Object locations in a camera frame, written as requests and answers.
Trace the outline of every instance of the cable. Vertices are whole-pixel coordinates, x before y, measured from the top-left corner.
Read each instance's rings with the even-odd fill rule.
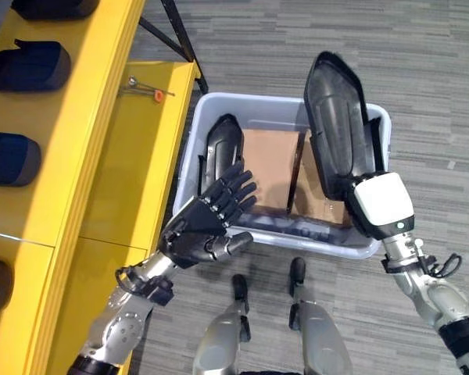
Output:
[[[452,269],[449,270],[449,268],[452,266],[452,263],[454,263],[454,266]],[[438,270],[439,264],[435,263],[429,270],[428,274],[429,276],[435,277],[437,279],[442,279],[443,277],[452,276],[460,268],[461,264],[462,264],[462,256],[454,252],[446,260],[446,262],[443,264],[443,266],[439,270]]]

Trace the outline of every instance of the brown cardboard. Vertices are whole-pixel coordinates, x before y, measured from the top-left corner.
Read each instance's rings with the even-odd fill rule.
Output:
[[[306,134],[304,141],[292,214],[312,217],[339,226],[351,226],[344,203],[331,201],[325,197],[321,189],[320,176],[310,144],[310,132]]]
[[[285,210],[299,133],[280,130],[243,130],[245,169],[257,184],[256,206]]]

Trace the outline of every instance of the black cable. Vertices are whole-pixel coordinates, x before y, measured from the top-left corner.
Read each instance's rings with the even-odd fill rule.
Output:
[[[462,256],[456,254],[455,252],[446,260],[443,266],[438,270],[439,264],[435,263],[434,266],[429,271],[429,276],[435,277],[437,279],[442,279],[443,277],[452,276],[461,266]]]
[[[133,266],[130,266],[130,267],[121,267],[119,268],[118,270],[115,271],[115,278],[116,278],[116,282],[118,283],[118,286],[123,290],[123,291],[126,291],[127,293],[130,293],[131,295],[140,295],[139,293],[137,293],[136,291],[133,291],[132,289],[130,289],[127,285],[125,285],[122,281],[122,279],[120,278],[120,276],[122,274],[125,273],[125,275],[127,275],[127,271],[128,270],[132,270],[132,268],[134,268]]]

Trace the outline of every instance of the plastic tub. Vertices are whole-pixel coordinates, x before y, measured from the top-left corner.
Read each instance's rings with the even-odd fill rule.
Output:
[[[380,138],[387,168],[391,120],[380,106],[367,104],[370,118],[381,117]],[[198,191],[199,155],[206,147],[206,136],[219,116],[231,113],[243,129],[304,130],[309,127],[304,101],[260,95],[212,93],[203,96],[196,106],[191,133],[181,160],[173,213],[176,214]],[[362,236],[354,227],[328,226],[305,217],[271,217],[245,214],[229,234],[249,231],[255,242],[296,248],[350,259],[372,256],[380,242]]]

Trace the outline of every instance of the yellow shelf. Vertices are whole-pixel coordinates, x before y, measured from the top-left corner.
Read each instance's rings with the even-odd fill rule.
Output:
[[[48,359],[47,374],[65,374],[116,286],[115,270],[142,261],[140,248],[80,238]]]
[[[0,311],[0,374],[25,373],[52,250],[0,237],[0,260],[14,276],[10,302]]]
[[[0,30],[0,50],[15,38],[55,40],[73,65],[58,91],[0,92],[0,131],[42,151],[32,184],[0,187],[0,234],[22,239],[0,237],[0,259],[16,273],[0,312],[0,374],[63,373],[114,270],[155,248],[199,71],[194,62],[125,66],[143,5],[100,0],[86,20],[65,22],[27,22],[11,10]],[[129,74],[175,96],[117,98]]]
[[[15,38],[59,41],[71,56],[72,72],[58,91],[0,92],[0,131],[34,139],[43,154],[32,184],[0,187],[0,234],[56,246],[79,216],[77,232],[143,5],[101,0],[87,19],[64,22],[7,14],[0,50],[15,48]]]
[[[162,103],[124,94],[113,110],[81,236],[154,249],[195,78],[189,62],[129,62],[129,75],[171,91]]]

